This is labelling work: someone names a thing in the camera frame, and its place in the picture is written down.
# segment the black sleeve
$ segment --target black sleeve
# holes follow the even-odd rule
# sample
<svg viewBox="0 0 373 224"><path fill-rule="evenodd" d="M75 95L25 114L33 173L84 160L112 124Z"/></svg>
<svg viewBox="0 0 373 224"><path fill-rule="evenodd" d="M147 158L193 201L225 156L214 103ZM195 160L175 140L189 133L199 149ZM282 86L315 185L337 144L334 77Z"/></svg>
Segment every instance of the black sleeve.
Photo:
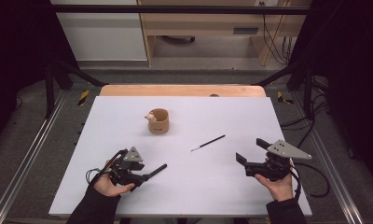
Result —
<svg viewBox="0 0 373 224"><path fill-rule="evenodd" d="M268 203L266 208L268 209L272 224L307 223L296 199L289 199L282 202L273 201Z"/></svg>
<svg viewBox="0 0 373 224"><path fill-rule="evenodd" d="M114 224L120 196L106 197L88 187L84 198L67 220L67 224Z"/></svg>

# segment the white wall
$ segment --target white wall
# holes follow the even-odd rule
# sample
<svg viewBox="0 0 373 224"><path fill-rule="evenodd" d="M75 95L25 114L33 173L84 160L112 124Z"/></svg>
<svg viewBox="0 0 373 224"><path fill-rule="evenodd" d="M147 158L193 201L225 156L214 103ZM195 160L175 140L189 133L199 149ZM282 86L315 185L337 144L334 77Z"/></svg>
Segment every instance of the white wall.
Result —
<svg viewBox="0 0 373 224"><path fill-rule="evenodd" d="M57 5L137 5L135 0L51 0ZM58 13L78 61L146 61L137 13Z"/></svg>

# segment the white table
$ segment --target white table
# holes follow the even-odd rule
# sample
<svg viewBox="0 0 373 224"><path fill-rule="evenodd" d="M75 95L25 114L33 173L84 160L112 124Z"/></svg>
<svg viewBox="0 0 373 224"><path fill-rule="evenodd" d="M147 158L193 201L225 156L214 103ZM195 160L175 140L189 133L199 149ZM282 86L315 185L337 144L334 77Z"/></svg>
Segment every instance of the white table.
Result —
<svg viewBox="0 0 373 224"><path fill-rule="evenodd" d="M154 135L144 116L153 108L170 114L170 130ZM222 134L226 137L191 152ZM132 193L122 196L123 217L251 217L267 214L269 192L236 162L263 162L266 151L256 145L283 139L270 98L99 96L80 136L62 183L49 210L68 217L83 198L85 173L102 168L119 150L136 147L149 174L168 167ZM299 204L311 209L302 190Z"/></svg>

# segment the metal bracket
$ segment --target metal bracket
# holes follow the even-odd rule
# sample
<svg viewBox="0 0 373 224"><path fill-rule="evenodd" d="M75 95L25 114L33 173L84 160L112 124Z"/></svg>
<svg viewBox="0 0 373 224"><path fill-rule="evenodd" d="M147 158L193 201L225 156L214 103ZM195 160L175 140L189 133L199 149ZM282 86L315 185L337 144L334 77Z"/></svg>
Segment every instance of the metal bracket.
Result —
<svg viewBox="0 0 373 224"><path fill-rule="evenodd" d="M123 158L124 161L143 161L143 158L140 156L140 153L137 151L135 147L132 147L131 150L126 154Z"/></svg>
<svg viewBox="0 0 373 224"><path fill-rule="evenodd" d="M284 140L279 140L273 143L270 147L267 148L267 151L284 158L304 160L312 159L312 156L310 154L307 154L299 148L292 146Z"/></svg>

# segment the hand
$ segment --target hand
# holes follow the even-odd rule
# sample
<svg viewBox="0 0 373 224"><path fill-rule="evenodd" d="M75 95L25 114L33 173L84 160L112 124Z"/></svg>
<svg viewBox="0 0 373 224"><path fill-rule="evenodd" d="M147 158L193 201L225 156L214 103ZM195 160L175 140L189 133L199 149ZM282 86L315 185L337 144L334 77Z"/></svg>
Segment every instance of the hand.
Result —
<svg viewBox="0 0 373 224"><path fill-rule="evenodd" d="M263 175L255 175L256 180L265 186L274 200L278 202L282 202L288 199L294 198L294 193L292 191L292 176L288 174L281 180L277 180L275 182L269 181Z"/></svg>
<svg viewBox="0 0 373 224"><path fill-rule="evenodd" d="M126 193L134 188L134 184L131 183L123 187L117 187L111 182L110 175L104 174L99 177L93 187L104 196L117 197L119 194Z"/></svg>

